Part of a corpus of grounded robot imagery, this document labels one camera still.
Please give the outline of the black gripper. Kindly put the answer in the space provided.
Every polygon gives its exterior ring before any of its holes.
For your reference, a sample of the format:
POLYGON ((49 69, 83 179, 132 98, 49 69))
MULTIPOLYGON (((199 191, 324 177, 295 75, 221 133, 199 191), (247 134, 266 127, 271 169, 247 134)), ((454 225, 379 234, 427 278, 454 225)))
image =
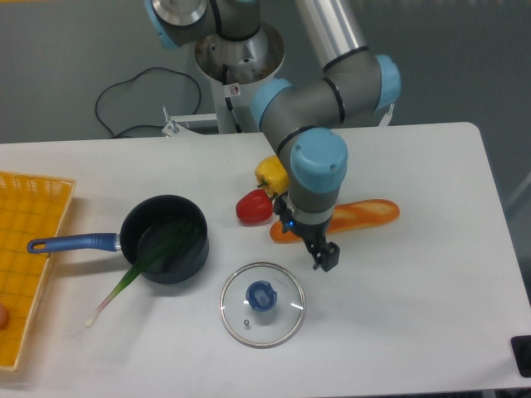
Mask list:
POLYGON ((339 246, 332 241, 327 242, 325 236, 334 212, 333 206, 319 212, 303 211, 288 194, 283 194, 274 200, 273 212, 279 217, 272 226, 275 243, 302 240, 314 259, 313 269, 329 272, 339 263, 339 246))

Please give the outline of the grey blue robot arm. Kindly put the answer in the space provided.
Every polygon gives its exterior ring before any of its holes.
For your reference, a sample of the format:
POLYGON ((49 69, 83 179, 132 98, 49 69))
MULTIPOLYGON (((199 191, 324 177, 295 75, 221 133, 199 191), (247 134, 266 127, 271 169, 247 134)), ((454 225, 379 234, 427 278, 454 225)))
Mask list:
POLYGON ((393 60, 368 48, 346 1, 299 1, 324 73, 303 89, 277 77, 285 58, 278 31, 261 19, 257 1, 147 1, 166 47, 195 46, 197 66, 212 82, 218 128, 260 131, 290 182, 274 199, 283 231, 300 237, 316 268, 339 262, 327 241, 348 150, 334 128, 347 118, 393 104, 401 76, 393 60))

